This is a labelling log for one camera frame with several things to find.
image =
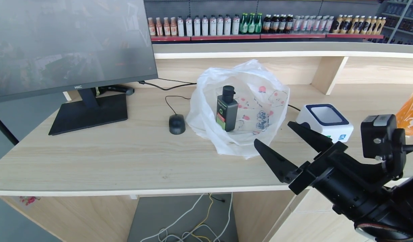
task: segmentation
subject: black bottle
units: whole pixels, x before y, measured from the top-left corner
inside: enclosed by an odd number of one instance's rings
[[[223,94],[217,97],[216,122],[226,132],[235,129],[238,102],[233,98],[234,90],[233,86],[224,86]]]

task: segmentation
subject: plastic bag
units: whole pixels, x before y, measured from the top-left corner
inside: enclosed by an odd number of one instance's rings
[[[223,86],[235,87],[238,101],[236,126],[226,132],[216,123],[217,96]],[[257,60],[233,69],[209,68],[197,80],[190,100],[188,125],[197,135],[210,139],[222,155],[259,155],[254,139],[269,145],[283,123],[290,90]]]

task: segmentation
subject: shelf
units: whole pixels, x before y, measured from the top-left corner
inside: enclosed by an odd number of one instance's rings
[[[325,38],[326,34],[261,34],[261,39]]]
[[[326,34],[328,38],[383,39],[382,34]]]
[[[184,36],[152,36],[151,41],[190,41],[190,37]]]
[[[191,40],[258,40],[260,34],[192,36]]]

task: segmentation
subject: monitor stand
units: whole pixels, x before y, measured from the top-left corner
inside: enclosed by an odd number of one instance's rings
[[[62,104],[48,135],[127,120],[125,94],[96,98],[90,88],[78,92],[82,101]]]

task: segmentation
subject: wall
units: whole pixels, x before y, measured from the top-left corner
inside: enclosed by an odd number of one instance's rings
[[[145,0],[147,17],[241,15],[242,12],[294,15],[375,15],[377,0]]]

